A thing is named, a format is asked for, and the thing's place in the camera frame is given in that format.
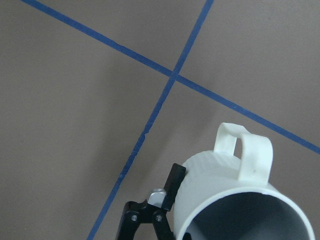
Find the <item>gray floor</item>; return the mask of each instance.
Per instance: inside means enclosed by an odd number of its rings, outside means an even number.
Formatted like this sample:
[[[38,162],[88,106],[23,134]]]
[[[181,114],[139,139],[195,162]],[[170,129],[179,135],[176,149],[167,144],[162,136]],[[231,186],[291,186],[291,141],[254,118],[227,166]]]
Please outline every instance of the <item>gray floor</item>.
[[[200,1],[43,0],[173,69]],[[0,238],[86,239],[168,77],[17,0],[0,1]],[[216,0],[181,75],[320,145],[320,2]],[[270,182],[320,236],[319,155],[176,82],[96,240],[221,122],[270,138]],[[143,226],[136,239],[155,239]]]

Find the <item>metal bolt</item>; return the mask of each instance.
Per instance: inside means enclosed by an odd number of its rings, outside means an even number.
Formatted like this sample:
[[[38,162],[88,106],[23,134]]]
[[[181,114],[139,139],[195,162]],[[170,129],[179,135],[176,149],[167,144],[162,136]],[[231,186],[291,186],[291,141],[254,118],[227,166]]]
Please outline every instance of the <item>metal bolt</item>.
[[[131,216],[131,220],[132,220],[132,221],[135,222],[135,221],[137,221],[137,219],[138,219],[137,215],[132,215],[132,216]]]
[[[157,222],[161,222],[161,221],[162,221],[162,216],[161,216],[161,215],[155,216],[155,220],[156,220]]]
[[[166,195],[166,190],[163,188],[155,188],[151,192],[148,204],[161,208]]]

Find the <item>blue tape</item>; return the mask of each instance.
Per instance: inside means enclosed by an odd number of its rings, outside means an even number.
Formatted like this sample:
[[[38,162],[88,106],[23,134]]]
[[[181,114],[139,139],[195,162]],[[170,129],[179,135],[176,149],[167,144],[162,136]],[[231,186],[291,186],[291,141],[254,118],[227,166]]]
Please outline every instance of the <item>blue tape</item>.
[[[182,53],[174,67],[174,70],[172,71],[172,73],[170,74],[170,78],[168,80],[168,82],[166,83],[162,93],[161,93],[161,96],[160,98],[158,99],[146,125],[144,126],[144,129],[140,135],[140,137],[138,138],[138,141],[136,142],[128,160],[126,161],[117,181],[115,182],[112,190],[111,190],[111,193],[110,195],[108,196],[107,200],[105,201],[105,204],[103,205],[102,207],[102,210],[100,211],[88,237],[87,237],[87,240],[93,240],[102,221],[104,220],[112,202],[114,201],[116,195],[117,195],[117,192],[121,186],[121,183],[123,182],[125,176],[127,175],[128,171],[130,170],[132,164],[134,163],[135,159],[136,159],[136,156],[137,154],[139,153],[142,145],[144,144],[144,141],[146,139],[146,134],[149,133],[150,129],[152,128],[152,126],[154,125],[155,123],[155,120],[164,104],[164,102],[166,101],[169,93],[170,93],[170,90],[172,89],[176,79],[178,78],[178,75],[179,75],[179,72],[182,68],[182,66],[184,65],[186,59],[187,59],[187,56],[199,34],[199,31],[200,31],[200,28],[201,28],[201,25],[204,23],[205,19],[206,19],[206,16],[208,15],[208,12],[211,8],[213,4],[213,0],[207,0],[202,8],[202,11],[191,31],[191,34],[182,50]]]
[[[253,121],[281,134],[282,136],[306,147],[307,149],[310,149],[311,151],[314,151],[316,152],[317,154],[320,154],[320,147],[312,144],[311,142],[307,141],[307,140],[304,140],[303,138],[293,134],[292,132],[289,132],[287,130],[285,130],[284,128],[268,121],[267,119],[253,113],[252,111],[249,111],[245,108],[243,108],[242,106],[204,88],[203,86],[200,86],[198,84],[196,84],[195,82],[193,81],[190,81],[188,79],[186,79],[185,77],[183,76],[180,76],[179,75],[179,78],[177,79],[177,82],[191,88],[192,90],[195,90],[197,91],[198,93],[200,94],[203,94],[209,98],[211,98],[212,100],[215,100],[217,101],[218,103],[246,116],[247,118],[249,119],[252,119]]]
[[[116,42],[114,42],[113,40],[111,40],[110,38],[103,36],[101,33],[98,33],[92,29],[90,29],[89,27],[69,18],[68,16],[65,16],[59,12],[57,12],[56,10],[36,1],[36,0],[21,0],[22,2],[25,2],[26,4],[29,4],[30,6],[56,18],[57,20],[60,20],[62,22],[64,22],[65,24],[68,24],[69,26],[87,34],[88,36],[108,45],[109,47],[133,58],[134,60],[137,60],[138,62],[164,74],[167,77],[170,77],[172,74],[172,71],[169,70],[168,68],[161,66],[160,64],[142,56],[141,54],[125,47],[125,46],[121,46],[119,44],[117,44]],[[262,125],[264,125],[265,127],[283,135],[284,137],[298,143],[301,144],[302,146],[306,147],[307,149],[314,151],[315,153],[320,154],[320,147],[304,140],[303,138],[283,129],[282,127],[256,115],[253,112],[250,112],[249,110],[246,110],[245,108],[237,105],[236,103],[233,103],[232,101],[227,100],[226,98],[223,98],[222,96],[217,95],[216,93],[196,84],[193,81],[190,81],[186,78],[184,78],[183,76],[178,77],[177,79],[178,82],[180,82],[183,85],[186,85],[187,87],[197,91],[198,93],[201,93],[227,107],[229,107],[232,110],[235,110],[236,112],[256,121],[257,123],[260,123]]]
[[[171,70],[165,68],[164,66],[161,66],[160,64],[146,58],[145,56],[125,47],[122,45],[119,45],[118,43],[116,43],[115,41],[111,40],[110,38],[102,35],[101,33],[81,24],[80,22],[77,22],[76,20],[73,20],[72,18],[63,15],[62,13],[42,4],[39,1],[36,0],[21,0],[22,2],[40,10],[41,12],[44,12],[45,14],[48,14],[49,16],[69,25],[70,27],[73,27],[77,30],[79,30],[80,32],[87,34],[88,36],[108,45],[109,47],[129,56],[130,58],[133,58],[134,60],[166,75],[166,76],[170,76],[170,74],[172,73]]]

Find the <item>screw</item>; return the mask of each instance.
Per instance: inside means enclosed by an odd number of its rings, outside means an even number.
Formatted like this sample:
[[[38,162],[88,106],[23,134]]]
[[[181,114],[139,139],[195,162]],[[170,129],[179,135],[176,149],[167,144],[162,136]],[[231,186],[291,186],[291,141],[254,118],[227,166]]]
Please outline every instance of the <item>screw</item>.
[[[155,216],[155,220],[156,220],[157,222],[161,222],[161,221],[162,221],[162,216],[161,216],[161,215]]]
[[[132,220],[132,221],[135,222],[135,221],[137,221],[137,219],[138,219],[137,215],[132,215],[132,216],[131,216],[131,220]]]

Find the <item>white mug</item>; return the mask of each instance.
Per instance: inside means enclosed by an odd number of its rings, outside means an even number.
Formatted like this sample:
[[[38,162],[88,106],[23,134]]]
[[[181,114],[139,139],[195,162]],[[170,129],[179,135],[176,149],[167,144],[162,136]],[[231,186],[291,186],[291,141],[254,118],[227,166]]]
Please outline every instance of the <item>white mug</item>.
[[[234,156],[237,138],[241,159]],[[176,240],[315,240],[309,220],[268,183],[273,148],[267,137],[222,123],[214,150],[189,158],[175,198]]]

